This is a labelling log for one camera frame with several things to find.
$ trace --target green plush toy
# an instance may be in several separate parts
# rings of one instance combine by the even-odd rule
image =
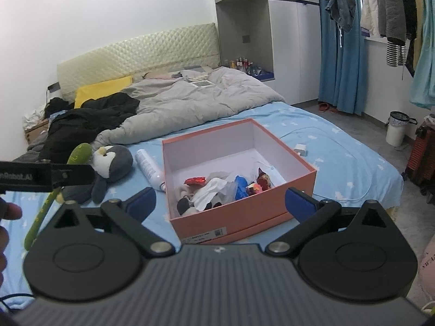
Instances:
[[[67,164],[86,164],[86,162],[92,156],[92,147],[88,143],[79,144],[74,150],[71,152],[70,157],[68,158]],[[62,188],[58,187],[52,192],[50,192],[47,198],[44,201],[41,209],[39,210],[36,218],[30,227],[27,235],[24,239],[24,248],[29,251],[31,246],[36,240],[36,236],[38,235],[39,229],[41,228],[41,224],[47,215],[48,210],[51,207],[51,204],[56,199],[56,196],[60,193]]]

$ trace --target blue bed sheet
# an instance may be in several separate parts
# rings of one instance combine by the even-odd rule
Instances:
[[[163,139],[245,118],[254,118],[291,148],[298,143],[307,145],[305,158],[318,171],[314,198],[318,200],[331,198],[343,206],[352,207],[359,207],[367,199],[376,199],[385,208],[400,204],[403,179],[390,163],[327,120],[282,102],[267,104],[230,118],[128,147],[133,154],[138,149],[146,149],[162,166],[161,142]],[[109,188],[106,199],[127,199],[149,186],[140,169],[136,167],[136,163],[133,166],[134,169],[127,177]],[[19,221],[3,220],[1,222],[9,232],[10,243],[5,251],[8,267],[4,272],[4,283],[0,288],[0,296],[30,292],[22,273],[22,261],[25,257],[23,240],[46,196],[46,193],[8,192],[4,197],[6,201],[14,202],[23,208],[23,218]],[[43,224],[48,222],[58,208],[59,205],[55,203]],[[243,239],[240,243],[258,243],[264,248],[269,242],[297,224],[297,221],[293,219],[248,239]],[[170,241],[177,248],[180,246],[180,241],[169,223],[164,193],[157,193],[156,209],[143,222],[143,225]],[[20,297],[9,299],[7,302],[11,307],[20,308],[29,300]]]

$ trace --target toiletry bottle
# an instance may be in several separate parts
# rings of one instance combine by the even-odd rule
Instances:
[[[136,152],[136,162],[154,190],[166,192],[163,171],[144,149]]]

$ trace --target finger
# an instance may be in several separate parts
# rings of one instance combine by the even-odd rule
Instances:
[[[7,260],[4,254],[0,255],[0,272],[3,272],[6,269]]]
[[[4,227],[0,227],[0,252],[3,252],[9,242],[9,234]]]
[[[23,211],[21,211],[20,206],[17,206],[14,203],[7,204],[7,211],[4,215],[4,219],[6,220],[19,220],[23,216]]]

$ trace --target open cardboard box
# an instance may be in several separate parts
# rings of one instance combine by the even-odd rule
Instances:
[[[286,190],[293,186],[311,196],[316,178],[311,165],[251,118],[166,139],[163,159],[170,222],[182,243],[231,243],[290,220]],[[255,163],[278,173],[270,175],[271,189],[180,217],[176,192],[187,178],[244,173]]]

